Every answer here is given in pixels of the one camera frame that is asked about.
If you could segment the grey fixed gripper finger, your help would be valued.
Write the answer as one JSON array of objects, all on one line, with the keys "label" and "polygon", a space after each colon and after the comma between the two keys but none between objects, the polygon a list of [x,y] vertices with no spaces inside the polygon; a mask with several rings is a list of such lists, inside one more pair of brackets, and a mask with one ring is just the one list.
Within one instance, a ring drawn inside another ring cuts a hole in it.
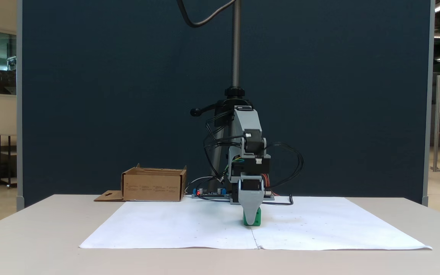
[{"label": "grey fixed gripper finger", "polygon": [[243,224],[244,225],[261,225],[262,223],[262,201],[258,204],[253,202],[248,204],[240,204],[243,208]]}]

